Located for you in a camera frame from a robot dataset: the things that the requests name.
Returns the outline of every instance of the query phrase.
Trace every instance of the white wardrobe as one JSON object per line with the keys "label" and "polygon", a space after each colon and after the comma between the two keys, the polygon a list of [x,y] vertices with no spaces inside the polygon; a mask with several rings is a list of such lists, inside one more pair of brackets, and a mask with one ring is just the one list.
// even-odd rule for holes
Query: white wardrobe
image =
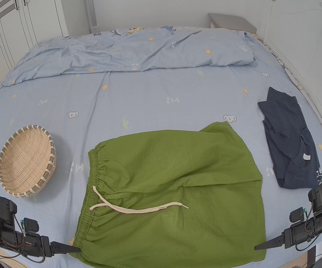
{"label": "white wardrobe", "polygon": [[36,43],[89,33],[85,0],[0,0],[0,83]]}

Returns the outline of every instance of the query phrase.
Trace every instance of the bed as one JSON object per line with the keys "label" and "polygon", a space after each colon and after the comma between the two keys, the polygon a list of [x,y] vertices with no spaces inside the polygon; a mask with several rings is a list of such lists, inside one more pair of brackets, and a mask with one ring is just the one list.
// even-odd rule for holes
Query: bed
{"label": "bed", "polygon": [[[288,190],[278,186],[262,124],[264,116],[257,103],[266,100],[269,87],[297,98],[314,142],[318,144],[322,169],[322,95],[315,93],[322,88],[322,80],[319,82],[317,78],[322,76],[322,43],[318,43],[319,46],[312,44],[322,39],[321,3],[322,0],[266,0],[258,35],[270,50],[250,33],[177,26],[117,30],[57,41],[61,45],[66,40],[75,45],[80,39],[98,43],[105,36],[113,39],[128,31],[132,33],[123,35],[133,38],[144,31],[150,38],[163,34],[167,39],[183,33],[208,35],[208,31],[218,31],[209,35],[211,42],[217,44],[222,42],[218,33],[226,31],[242,36],[244,44],[239,46],[245,55],[242,61],[253,53],[255,61],[248,60],[243,65],[234,65],[242,64],[242,61],[232,60],[226,66],[198,64],[154,68],[154,65],[148,65],[147,70],[143,70],[143,64],[135,60],[125,70],[97,72],[97,66],[102,64],[88,64],[82,59],[78,60],[80,68],[65,69],[58,67],[58,63],[53,64],[53,59],[46,55],[25,57],[24,60],[35,66],[21,60],[14,68],[16,75],[11,72],[2,83],[5,86],[0,88],[0,151],[16,130],[37,124],[52,135],[58,164],[51,180],[35,197],[13,198],[1,185],[0,195],[13,199],[18,205],[17,218],[37,220],[40,235],[49,236],[51,241],[68,243],[77,228],[88,181],[87,153],[99,142],[153,130],[199,131],[212,122],[228,121],[247,145],[263,175],[266,238],[280,235],[290,226],[288,216],[292,210],[301,206],[310,209],[309,189]],[[308,21],[309,11],[316,13],[311,14],[311,21]],[[310,25],[319,24],[318,31],[306,31],[302,28],[304,21]],[[295,27],[286,31],[290,22]],[[300,50],[304,41],[307,41],[305,53]],[[177,49],[181,42],[167,42],[167,48],[171,47]],[[316,64],[317,55],[321,57],[321,63]],[[314,65],[312,70],[309,70],[310,65]],[[280,267],[300,254],[294,247],[268,249],[264,261],[245,267]],[[69,255],[57,255],[43,264],[24,258],[19,261],[30,267],[87,267]]]}

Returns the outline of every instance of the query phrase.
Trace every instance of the blue blanket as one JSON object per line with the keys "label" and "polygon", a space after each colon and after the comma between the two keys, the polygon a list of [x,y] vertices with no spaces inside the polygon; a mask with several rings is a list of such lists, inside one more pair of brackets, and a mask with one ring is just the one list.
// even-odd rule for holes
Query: blue blanket
{"label": "blue blanket", "polygon": [[102,32],[54,38],[36,44],[7,74],[2,86],[60,74],[194,68],[202,65],[256,66],[246,33],[165,28]]}

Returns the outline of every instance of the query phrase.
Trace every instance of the basket rim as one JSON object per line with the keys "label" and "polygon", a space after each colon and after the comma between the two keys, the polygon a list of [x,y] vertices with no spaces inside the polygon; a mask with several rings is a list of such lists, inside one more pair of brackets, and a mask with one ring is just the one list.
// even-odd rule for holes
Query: basket rim
{"label": "basket rim", "polygon": [[[49,145],[50,145],[50,156],[49,156],[49,162],[47,165],[47,168],[44,170],[44,173],[38,180],[38,182],[31,187],[29,190],[26,190],[25,192],[13,192],[9,190],[6,185],[3,183],[2,179],[2,174],[1,174],[1,162],[2,162],[2,156],[5,155],[5,150],[7,149],[8,145],[11,145],[11,142],[15,141],[15,137],[17,135],[20,135],[22,132],[26,132],[27,130],[40,130],[42,131],[45,135],[47,135],[47,138],[49,139]],[[51,175],[54,172],[55,168],[55,163],[56,163],[56,156],[55,156],[55,146],[54,146],[54,141],[52,136],[49,134],[49,132],[42,126],[39,125],[28,125],[25,127],[22,127],[21,129],[18,129],[15,133],[12,134],[12,136],[7,140],[7,142],[3,145],[3,148],[0,153],[0,184],[3,188],[3,190],[16,198],[26,198],[26,197],[31,197],[37,194],[47,183],[47,181],[50,179]]]}

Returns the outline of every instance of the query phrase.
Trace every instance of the bed sheet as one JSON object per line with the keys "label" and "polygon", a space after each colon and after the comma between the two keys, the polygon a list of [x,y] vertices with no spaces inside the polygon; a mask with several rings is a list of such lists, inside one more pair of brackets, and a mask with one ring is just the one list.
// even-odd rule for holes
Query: bed sheet
{"label": "bed sheet", "polygon": [[[212,122],[227,120],[248,146],[263,175],[266,238],[280,235],[290,226],[288,216],[292,210],[301,206],[310,209],[309,189],[278,186],[262,124],[264,116],[257,103],[266,100],[271,86],[297,97],[314,142],[321,147],[322,127],[276,58],[257,39],[251,38],[248,43],[257,58],[256,67],[205,65],[64,74],[2,87],[0,150],[17,129],[38,124],[52,135],[58,163],[46,187],[34,198],[12,199],[1,185],[0,195],[18,205],[18,219],[37,220],[40,235],[68,243],[77,228],[88,181],[87,153],[99,142],[153,130],[199,131]],[[319,147],[318,156],[322,168]],[[264,261],[244,267],[279,267],[300,254],[294,247],[268,249]],[[18,259],[32,268],[87,267],[69,255],[56,255],[43,264]]]}

